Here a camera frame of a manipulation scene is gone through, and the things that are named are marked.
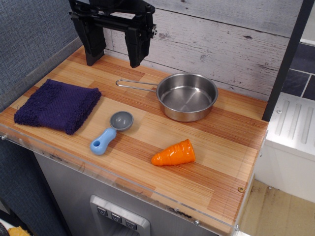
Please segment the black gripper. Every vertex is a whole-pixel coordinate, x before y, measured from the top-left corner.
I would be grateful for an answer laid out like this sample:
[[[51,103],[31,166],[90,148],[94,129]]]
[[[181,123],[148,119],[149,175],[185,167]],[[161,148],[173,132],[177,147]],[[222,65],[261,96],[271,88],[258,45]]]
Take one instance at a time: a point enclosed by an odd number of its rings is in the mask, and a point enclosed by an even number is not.
[[[70,0],[69,4],[88,66],[104,55],[103,28],[127,31],[125,40],[132,68],[148,56],[151,38],[156,35],[155,7],[151,4],[143,0]]]

